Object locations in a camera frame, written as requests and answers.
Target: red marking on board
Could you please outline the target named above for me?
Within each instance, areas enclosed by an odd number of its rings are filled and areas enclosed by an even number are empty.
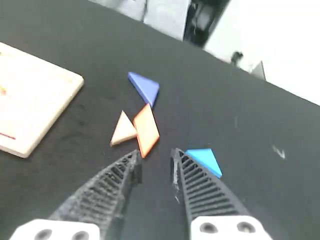
[[[6,94],[7,94],[7,91],[6,91],[4,88],[1,88],[1,87],[0,87],[0,94],[1,94],[1,95],[6,95]]]
[[[16,140],[16,138],[15,138],[14,136],[9,136],[9,135],[4,134],[4,133],[1,133],[1,132],[0,132],[0,136],[4,136],[4,137],[7,137],[7,138],[10,138],[10,139]]]

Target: beige triangle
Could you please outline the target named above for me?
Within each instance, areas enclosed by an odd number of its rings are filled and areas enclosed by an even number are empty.
[[[126,140],[137,136],[137,131],[124,111],[121,112],[118,123],[116,124],[110,146],[120,144]]]

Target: white wall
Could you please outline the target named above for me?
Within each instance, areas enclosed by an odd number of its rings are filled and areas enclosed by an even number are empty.
[[[268,82],[320,105],[316,0],[231,0],[204,49],[226,62],[242,52],[248,72],[262,60]]]

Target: dark blue triangle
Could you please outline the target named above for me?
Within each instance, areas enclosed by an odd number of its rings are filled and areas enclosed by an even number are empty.
[[[144,76],[140,76],[134,72],[128,73],[130,82],[134,85],[140,96],[143,98],[146,104],[150,104],[153,107],[158,91],[159,83],[152,81]]]
[[[210,170],[218,178],[221,178],[222,172],[216,160],[216,157],[210,148],[207,149],[188,149],[186,152],[202,166]]]

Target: screw hole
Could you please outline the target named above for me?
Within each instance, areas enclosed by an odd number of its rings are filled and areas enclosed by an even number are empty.
[[[209,222],[205,222],[205,223],[201,224],[200,231],[203,233],[206,233],[206,234],[215,234],[218,232],[218,229],[216,228],[215,225],[213,225]]]
[[[72,240],[88,240],[89,234],[86,231],[78,231],[73,235]]]
[[[240,222],[236,227],[240,232],[243,232],[243,233],[251,234],[256,231],[255,227],[248,222]]]
[[[52,234],[51,229],[41,230],[40,232],[38,232],[35,235],[34,240],[48,240],[50,238],[51,234]]]

